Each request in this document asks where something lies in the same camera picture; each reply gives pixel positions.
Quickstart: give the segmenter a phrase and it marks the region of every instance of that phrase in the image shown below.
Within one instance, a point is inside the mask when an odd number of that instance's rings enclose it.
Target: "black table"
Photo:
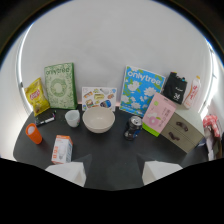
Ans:
[[[92,156],[89,172],[84,187],[101,190],[122,190],[144,186],[142,181],[141,159],[176,163],[187,167],[207,162],[205,146],[197,147],[190,153],[185,153],[179,147],[162,135],[155,137],[142,130],[134,141],[128,141],[123,136],[125,124],[133,116],[116,108],[115,122],[112,128],[102,134],[90,132],[82,121],[83,111],[80,111],[80,125],[76,128],[68,126],[65,113],[68,110],[57,109],[56,121],[38,127],[43,141],[36,145],[25,134],[28,124],[34,123],[34,115],[28,117],[15,144],[13,155],[18,162],[46,169],[51,162],[56,135],[70,136],[74,145],[72,160]]]

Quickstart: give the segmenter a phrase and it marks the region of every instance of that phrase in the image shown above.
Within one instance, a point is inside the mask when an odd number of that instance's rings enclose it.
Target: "soda can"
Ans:
[[[132,116],[126,123],[124,137],[127,140],[134,140],[142,130],[142,119],[138,116]]]

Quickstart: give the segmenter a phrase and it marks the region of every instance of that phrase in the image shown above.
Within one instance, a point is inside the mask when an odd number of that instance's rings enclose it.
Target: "white cup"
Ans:
[[[69,126],[75,128],[79,125],[80,114],[78,110],[70,110],[65,114],[65,119]]]

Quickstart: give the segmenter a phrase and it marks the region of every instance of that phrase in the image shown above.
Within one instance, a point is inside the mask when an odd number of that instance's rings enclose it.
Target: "printed card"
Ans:
[[[115,111],[117,88],[82,87],[82,110],[91,107],[106,107]]]

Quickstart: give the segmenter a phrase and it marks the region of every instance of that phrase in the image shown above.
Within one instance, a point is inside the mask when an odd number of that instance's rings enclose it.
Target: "white box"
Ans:
[[[51,161],[54,164],[70,163],[73,142],[70,136],[57,135]]]

